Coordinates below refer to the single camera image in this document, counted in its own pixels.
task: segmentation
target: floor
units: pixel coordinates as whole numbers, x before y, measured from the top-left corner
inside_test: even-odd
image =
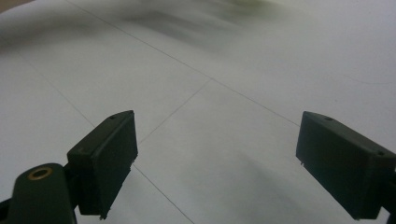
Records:
[[[0,14],[0,200],[132,109],[132,172],[106,220],[78,223],[356,223],[295,158],[299,125],[317,112],[396,152],[396,2],[236,2]]]

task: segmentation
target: white surface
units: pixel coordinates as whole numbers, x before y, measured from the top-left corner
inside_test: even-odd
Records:
[[[103,223],[355,223],[294,157],[298,125],[319,112],[396,150],[396,3],[144,2],[0,14],[0,200],[133,109],[138,170]]]

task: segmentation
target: tile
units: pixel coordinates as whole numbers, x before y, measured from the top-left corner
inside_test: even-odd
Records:
[[[396,146],[393,1],[72,1],[294,123],[311,110]]]
[[[0,46],[0,201],[15,178],[47,162],[66,164],[67,151],[92,125],[8,46]]]
[[[298,132],[211,81],[140,145],[135,165],[197,224],[354,223],[295,158]]]
[[[209,80],[65,1],[41,4],[3,36],[94,125],[133,109],[141,140]]]
[[[122,185],[119,195],[111,206],[107,219],[82,216],[76,208],[78,223],[191,223],[152,186],[134,167]]]

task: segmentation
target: white tile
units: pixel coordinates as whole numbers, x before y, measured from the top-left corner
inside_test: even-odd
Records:
[[[394,1],[154,1],[140,18],[136,2],[73,2],[294,123],[312,110],[396,146]]]
[[[65,1],[41,11],[48,17],[7,18],[4,36],[94,125],[133,109],[143,139],[208,81]]]
[[[140,223],[188,224],[191,223],[152,186],[134,167],[125,179],[119,195],[105,220],[97,216],[82,216],[76,209],[78,223]]]
[[[91,124],[13,48],[0,47],[0,200],[34,166],[65,165]]]
[[[135,165],[194,223],[354,223],[295,158],[298,132],[212,81]]]

